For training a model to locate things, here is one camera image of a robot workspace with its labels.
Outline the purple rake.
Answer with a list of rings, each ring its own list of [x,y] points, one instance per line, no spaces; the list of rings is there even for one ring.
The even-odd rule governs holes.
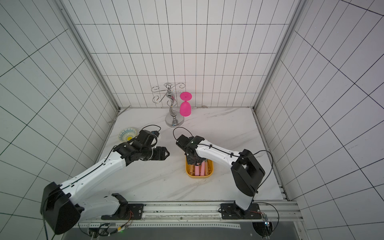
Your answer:
[[[195,166],[194,176],[200,176],[200,166]]]
[[[206,175],[206,162],[202,162],[200,166],[200,176]]]

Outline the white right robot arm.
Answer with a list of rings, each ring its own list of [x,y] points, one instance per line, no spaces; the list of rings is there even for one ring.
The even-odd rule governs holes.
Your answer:
[[[249,209],[266,175],[255,154],[246,149],[241,152],[231,151],[214,145],[200,136],[181,135],[176,140],[176,145],[184,151],[189,165],[198,166],[205,160],[210,160],[230,169],[235,185],[240,191],[235,206],[242,211]]]

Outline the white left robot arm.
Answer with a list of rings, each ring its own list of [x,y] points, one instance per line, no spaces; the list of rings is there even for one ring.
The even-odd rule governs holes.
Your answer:
[[[61,235],[83,220],[102,217],[124,220],[133,214],[129,202],[120,194],[101,197],[88,196],[89,192],[112,174],[135,161],[164,161],[169,155],[159,147],[158,131],[140,130],[138,136],[114,146],[110,153],[89,169],[61,183],[51,182],[43,191],[40,213],[44,226]]]

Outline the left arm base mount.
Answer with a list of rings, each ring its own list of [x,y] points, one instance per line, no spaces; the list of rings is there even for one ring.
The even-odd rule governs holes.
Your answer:
[[[113,214],[102,215],[102,220],[141,220],[143,215],[144,204],[129,203],[122,195],[118,193],[112,194],[114,200],[119,202],[119,207]]]

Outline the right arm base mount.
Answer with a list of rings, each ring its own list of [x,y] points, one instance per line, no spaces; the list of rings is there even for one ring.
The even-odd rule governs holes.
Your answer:
[[[221,204],[219,213],[223,220],[261,220],[263,214],[258,204],[251,204],[247,210],[243,210],[235,203]]]

